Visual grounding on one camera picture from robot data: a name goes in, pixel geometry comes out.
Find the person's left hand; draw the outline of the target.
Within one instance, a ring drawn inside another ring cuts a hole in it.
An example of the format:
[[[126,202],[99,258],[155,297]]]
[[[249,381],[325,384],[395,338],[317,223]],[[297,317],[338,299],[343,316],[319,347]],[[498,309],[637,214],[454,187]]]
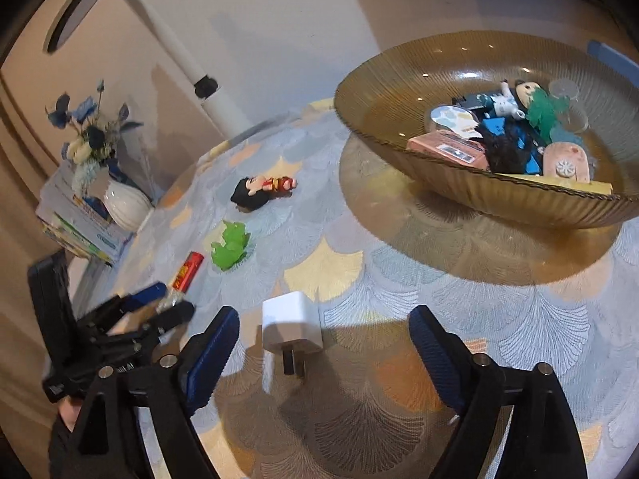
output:
[[[65,397],[58,403],[58,414],[71,433],[75,428],[81,408],[82,401],[72,397]]]

